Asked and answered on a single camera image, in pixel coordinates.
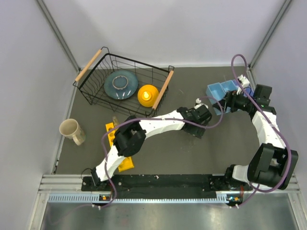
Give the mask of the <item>glass test tube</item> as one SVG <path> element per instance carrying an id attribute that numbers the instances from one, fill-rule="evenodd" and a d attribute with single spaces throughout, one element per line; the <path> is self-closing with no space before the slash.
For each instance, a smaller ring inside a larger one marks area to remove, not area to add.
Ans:
<path id="1" fill-rule="evenodd" d="M 113 116 L 113 117 L 112 117 L 112 120 L 113 120 L 113 125 L 114 125 L 114 127 L 117 127 L 117 126 L 119 125 L 119 120 L 117 119 L 117 117 L 116 117 L 116 116 Z"/>

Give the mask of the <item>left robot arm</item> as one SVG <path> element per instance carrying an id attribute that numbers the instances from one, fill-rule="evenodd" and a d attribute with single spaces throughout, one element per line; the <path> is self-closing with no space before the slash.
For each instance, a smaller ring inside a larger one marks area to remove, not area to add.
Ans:
<path id="1" fill-rule="evenodd" d="M 212 118 L 206 105 L 191 109 L 180 107 L 168 114 L 154 118 L 140 119 L 130 116 L 116 130 L 113 145 L 106 151 L 104 160 L 91 171 L 92 184 L 98 190 L 107 188 L 116 168 L 125 158 L 138 153 L 144 141 L 152 136 L 168 131 L 184 130 L 201 138 Z"/>

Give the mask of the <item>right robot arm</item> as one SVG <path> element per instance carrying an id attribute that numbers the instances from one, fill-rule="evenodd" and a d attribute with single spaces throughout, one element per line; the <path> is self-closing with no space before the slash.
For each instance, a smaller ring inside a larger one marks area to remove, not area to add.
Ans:
<path id="1" fill-rule="evenodd" d="M 278 129 L 276 123 L 276 110 L 269 106 L 272 87 L 256 85 L 251 98 L 244 93 L 237 94 L 236 91 L 226 93 L 224 100 L 230 112 L 238 110 L 249 114 L 251 122 L 256 129 L 260 147 L 255 153 L 249 165 L 231 165 L 228 170 L 232 173 L 224 177 L 224 184 L 228 189 L 234 190 L 245 183 L 257 183 L 267 187 L 275 187 L 285 175 L 278 189 L 284 190 L 294 172 L 298 153 L 291 150 L 290 168 L 287 171 L 288 151 L 284 141 L 274 129 Z"/>

